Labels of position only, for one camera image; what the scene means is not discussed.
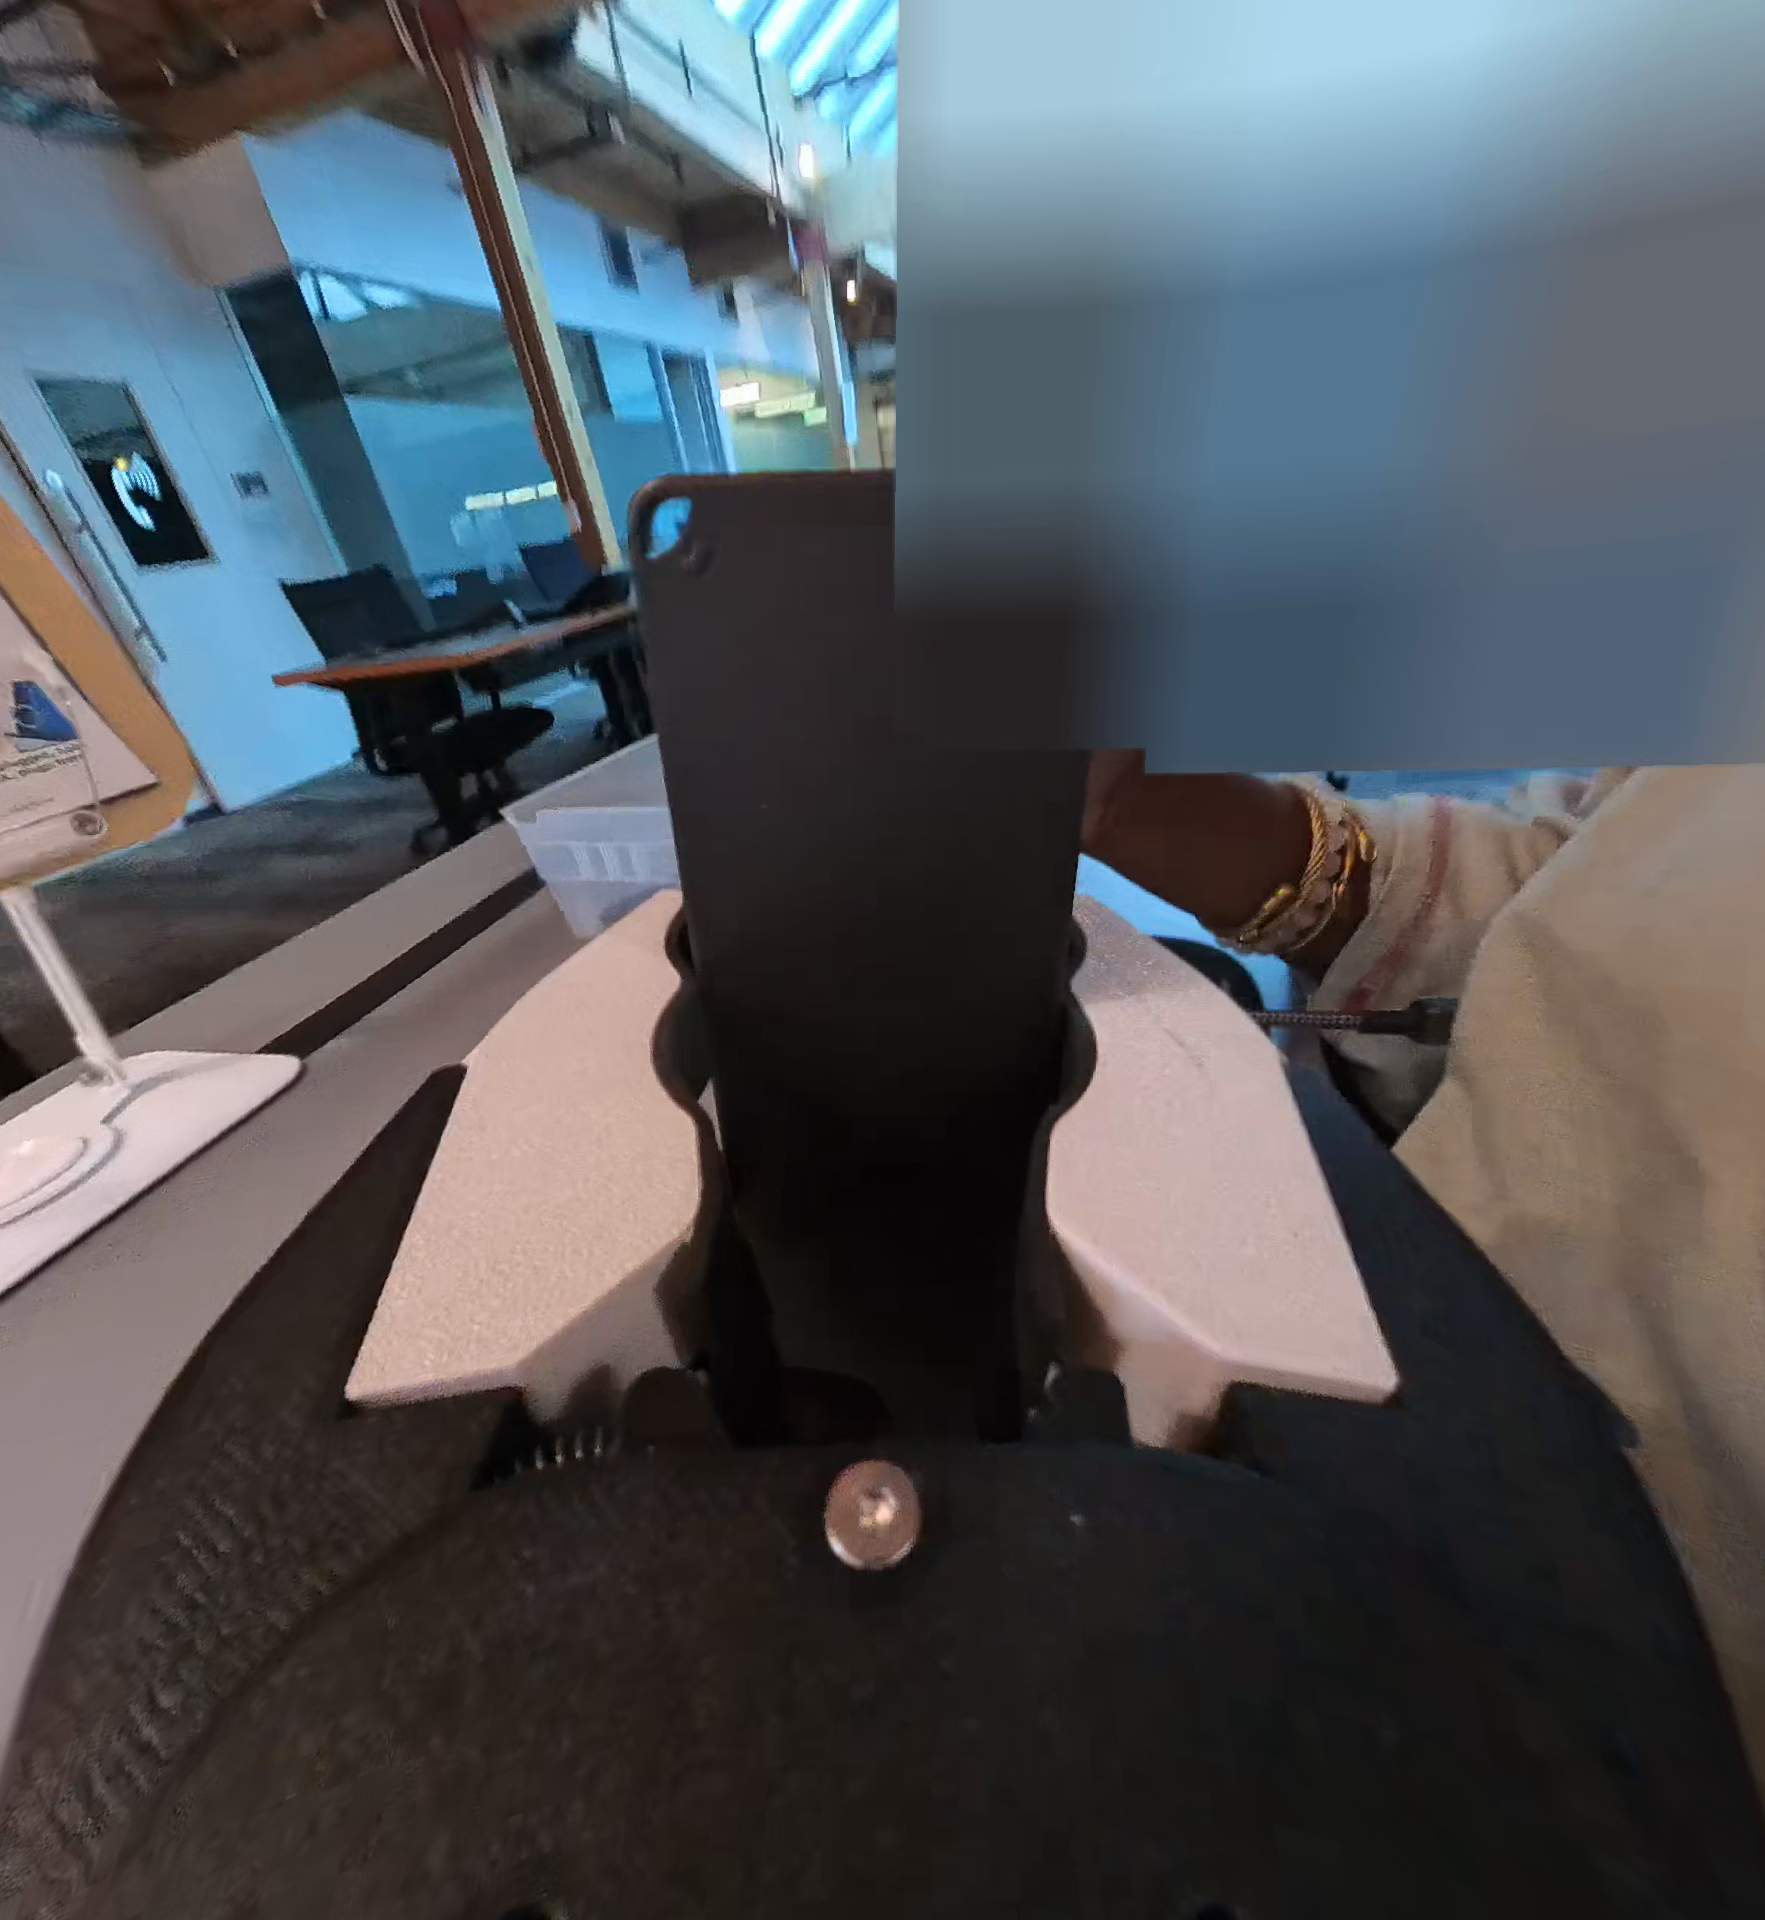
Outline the clear plastic bin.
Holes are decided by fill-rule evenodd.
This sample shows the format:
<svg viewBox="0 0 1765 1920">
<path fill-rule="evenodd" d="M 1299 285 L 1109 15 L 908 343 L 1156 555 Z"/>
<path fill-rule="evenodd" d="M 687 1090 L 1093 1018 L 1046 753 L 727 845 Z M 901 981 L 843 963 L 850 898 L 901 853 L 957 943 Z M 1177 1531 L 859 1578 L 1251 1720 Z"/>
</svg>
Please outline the clear plastic bin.
<svg viewBox="0 0 1765 1920">
<path fill-rule="evenodd" d="M 507 809 L 503 822 L 579 943 L 678 887 L 665 803 L 536 803 Z"/>
</svg>

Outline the person's right forearm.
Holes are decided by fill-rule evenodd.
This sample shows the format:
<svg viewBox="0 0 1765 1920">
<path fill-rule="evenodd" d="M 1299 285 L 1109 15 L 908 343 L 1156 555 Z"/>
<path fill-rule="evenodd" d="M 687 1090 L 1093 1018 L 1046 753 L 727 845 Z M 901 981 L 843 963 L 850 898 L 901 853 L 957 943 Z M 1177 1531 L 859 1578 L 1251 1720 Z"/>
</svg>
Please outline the person's right forearm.
<svg viewBox="0 0 1765 1920">
<path fill-rule="evenodd" d="M 1370 901 L 1317 989 L 1326 1012 L 1456 1003 L 1441 1062 L 1351 1043 L 1396 1155 L 1435 1195 L 1602 1188 L 1663 1132 L 1663 845 L 1674 771 L 1605 771 L 1518 808 L 1365 803 Z"/>
</svg>

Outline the person's right hand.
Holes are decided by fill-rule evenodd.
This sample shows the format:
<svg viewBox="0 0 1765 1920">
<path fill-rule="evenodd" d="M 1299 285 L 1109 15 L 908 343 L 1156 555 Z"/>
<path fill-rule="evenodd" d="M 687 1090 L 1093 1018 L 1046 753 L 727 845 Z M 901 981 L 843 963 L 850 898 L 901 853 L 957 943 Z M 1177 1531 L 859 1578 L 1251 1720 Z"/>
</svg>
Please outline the person's right hand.
<svg viewBox="0 0 1765 1920">
<path fill-rule="evenodd" d="M 1316 851 L 1301 793 L 1252 774 L 1150 774 L 1143 751 L 1089 755 L 1082 853 L 1216 935 L 1293 889 Z"/>
</svg>

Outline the black phone door sign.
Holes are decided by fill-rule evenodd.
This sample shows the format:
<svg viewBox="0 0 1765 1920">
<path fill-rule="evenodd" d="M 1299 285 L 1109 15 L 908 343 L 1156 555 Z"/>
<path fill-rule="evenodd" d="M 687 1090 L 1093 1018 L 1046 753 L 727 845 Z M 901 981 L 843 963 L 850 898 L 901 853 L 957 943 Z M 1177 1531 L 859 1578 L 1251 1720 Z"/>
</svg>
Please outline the black phone door sign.
<svg viewBox="0 0 1765 1920">
<path fill-rule="evenodd" d="M 135 567 L 213 561 L 130 387 L 72 374 L 38 374 L 33 385 Z"/>
</svg>

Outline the framed sign on white base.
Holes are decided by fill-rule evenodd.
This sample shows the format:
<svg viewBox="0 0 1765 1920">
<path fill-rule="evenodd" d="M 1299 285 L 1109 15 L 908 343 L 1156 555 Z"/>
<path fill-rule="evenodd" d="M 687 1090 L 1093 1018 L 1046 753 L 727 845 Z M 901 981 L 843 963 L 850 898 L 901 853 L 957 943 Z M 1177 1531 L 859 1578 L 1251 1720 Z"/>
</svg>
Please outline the framed sign on white base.
<svg viewBox="0 0 1765 1920">
<path fill-rule="evenodd" d="M 0 1118 L 0 1301 L 299 1080 L 285 1052 L 126 1052 L 34 884 L 179 823 L 184 736 L 0 493 L 0 916 L 77 1066 Z"/>
</svg>

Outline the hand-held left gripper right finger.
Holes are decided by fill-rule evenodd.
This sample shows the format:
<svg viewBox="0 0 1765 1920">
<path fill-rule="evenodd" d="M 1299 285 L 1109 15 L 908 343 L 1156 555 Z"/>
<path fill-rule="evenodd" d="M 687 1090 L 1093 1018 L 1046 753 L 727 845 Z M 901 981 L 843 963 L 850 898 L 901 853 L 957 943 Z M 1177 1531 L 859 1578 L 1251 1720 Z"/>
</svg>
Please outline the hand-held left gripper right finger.
<svg viewBox="0 0 1765 1920">
<path fill-rule="evenodd" d="M 1387 1405 L 1399 1371 L 1281 1052 L 1108 906 L 1074 903 L 1093 1047 L 1046 1141 L 1064 1359 L 1123 1389 L 1131 1437 L 1192 1451 L 1229 1388 Z"/>
</svg>

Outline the wooden office desk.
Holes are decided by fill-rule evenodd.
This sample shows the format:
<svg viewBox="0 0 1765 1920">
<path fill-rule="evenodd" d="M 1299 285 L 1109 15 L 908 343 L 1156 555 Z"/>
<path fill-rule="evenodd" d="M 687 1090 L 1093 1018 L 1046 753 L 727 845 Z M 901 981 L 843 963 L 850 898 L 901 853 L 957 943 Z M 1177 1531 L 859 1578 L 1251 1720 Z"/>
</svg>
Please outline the wooden office desk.
<svg viewBox="0 0 1765 1920">
<path fill-rule="evenodd" d="M 482 634 L 440 642 L 430 641 L 402 652 L 380 652 L 339 663 L 318 659 L 309 665 L 293 665 L 277 672 L 271 677 L 271 686 L 279 691 L 322 694 L 335 699 L 347 718 L 342 687 L 353 681 L 402 677 L 452 667 L 459 674 L 468 708 L 485 708 L 488 691 L 495 686 L 503 706 L 536 708 L 550 718 L 550 731 L 540 740 L 511 757 L 511 778 L 511 768 L 517 760 L 525 753 L 540 746 L 555 731 L 553 712 L 529 699 L 527 687 L 553 679 L 558 674 L 586 674 L 602 663 L 631 659 L 639 648 L 639 607 L 633 593 L 629 605 L 581 616 L 543 619 Z M 353 759 L 361 767 L 350 718 L 347 727 L 352 732 Z"/>
</svg>

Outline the black panel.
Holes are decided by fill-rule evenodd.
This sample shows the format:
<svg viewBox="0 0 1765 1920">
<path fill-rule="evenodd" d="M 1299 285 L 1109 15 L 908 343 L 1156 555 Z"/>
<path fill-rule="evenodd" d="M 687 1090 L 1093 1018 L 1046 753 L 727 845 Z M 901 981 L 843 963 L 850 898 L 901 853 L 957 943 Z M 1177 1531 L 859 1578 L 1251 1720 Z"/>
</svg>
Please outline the black panel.
<svg viewBox="0 0 1765 1920">
<path fill-rule="evenodd" d="M 629 561 L 754 1341 L 1017 1441 L 1084 764 L 916 687 L 890 473 L 669 473 Z"/>
</svg>

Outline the wooden pillar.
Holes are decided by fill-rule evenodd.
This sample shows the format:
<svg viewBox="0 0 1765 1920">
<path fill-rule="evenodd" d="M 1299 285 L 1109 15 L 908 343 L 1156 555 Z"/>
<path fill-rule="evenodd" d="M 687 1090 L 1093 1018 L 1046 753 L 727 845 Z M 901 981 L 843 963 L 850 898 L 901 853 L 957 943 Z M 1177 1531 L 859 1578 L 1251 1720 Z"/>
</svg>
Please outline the wooden pillar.
<svg viewBox="0 0 1765 1920">
<path fill-rule="evenodd" d="M 448 144 L 485 254 L 535 441 L 583 561 L 612 570 L 619 543 L 514 177 L 491 62 L 457 5 L 419 5 L 417 17 L 421 62 L 435 78 Z"/>
</svg>

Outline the person's cream sweater torso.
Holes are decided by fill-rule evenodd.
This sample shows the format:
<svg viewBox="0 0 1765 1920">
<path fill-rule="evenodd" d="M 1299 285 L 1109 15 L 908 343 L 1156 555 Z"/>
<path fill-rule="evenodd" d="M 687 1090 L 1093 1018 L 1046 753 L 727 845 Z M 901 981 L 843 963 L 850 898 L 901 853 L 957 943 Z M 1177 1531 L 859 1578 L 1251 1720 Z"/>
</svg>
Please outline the person's cream sweater torso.
<svg viewBox="0 0 1765 1920">
<path fill-rule="evenodd" d="M 1432 1194 L 1634 1427 L 1765 1800 L 1765 764 L 1659 771 L 1648 1164 L 1623 1186 Z"/>
</svg>

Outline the black office chair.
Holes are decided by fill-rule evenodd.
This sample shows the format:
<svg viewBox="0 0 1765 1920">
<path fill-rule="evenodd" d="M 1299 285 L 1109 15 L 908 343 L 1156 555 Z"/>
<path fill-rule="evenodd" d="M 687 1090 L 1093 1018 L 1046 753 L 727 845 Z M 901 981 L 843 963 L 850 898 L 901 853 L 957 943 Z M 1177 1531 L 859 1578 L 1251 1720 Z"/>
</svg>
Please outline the black office chair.
<svg viewBox="0 0 1765 1920">
<path fill-rule="evenodd" d="M 590 566 L 574 540 L 525 543 L 518 558 L 532 590 L 535 614 L 572 619 L 633 599 L 629 570 Z"/>
<path fill-rule="evenodd" d="M 309 581 L 280 581 L 297 621 L 322 661 L 339 663 L 402 652 L 514 627 L 511 605 L 494 590 L 453 601 L 419 616 L 402 583 L 385 564 Z M 517 797 L 511 757 L 550 731 L 536 708 L 503 706 L 495 686 L 485 708 L 468 708 L 455 670 L 353 681 L 342 702 L 356 734 L 361 767 L 380 779 L 419 782 L 435 809 L 410 833 L 414 858 L 471 839 Z"/>
</svg>

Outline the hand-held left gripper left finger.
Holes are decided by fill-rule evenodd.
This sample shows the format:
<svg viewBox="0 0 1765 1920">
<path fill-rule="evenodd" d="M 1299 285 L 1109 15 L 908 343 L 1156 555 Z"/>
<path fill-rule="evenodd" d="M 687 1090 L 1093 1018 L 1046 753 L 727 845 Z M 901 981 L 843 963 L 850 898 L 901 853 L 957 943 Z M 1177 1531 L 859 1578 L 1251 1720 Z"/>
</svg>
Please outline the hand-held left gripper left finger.
<svg viewBox="0 0 1765 1920">
<path fill-rule="evenodd" d="M 694 1355 L 705 1121 L 654 1062 L 678 906 L 639 903 L 465 1056 L 346 1377 L 356 1410 L 509 1388 L 536 1420 L 602 1420 Z"/>
</svg>

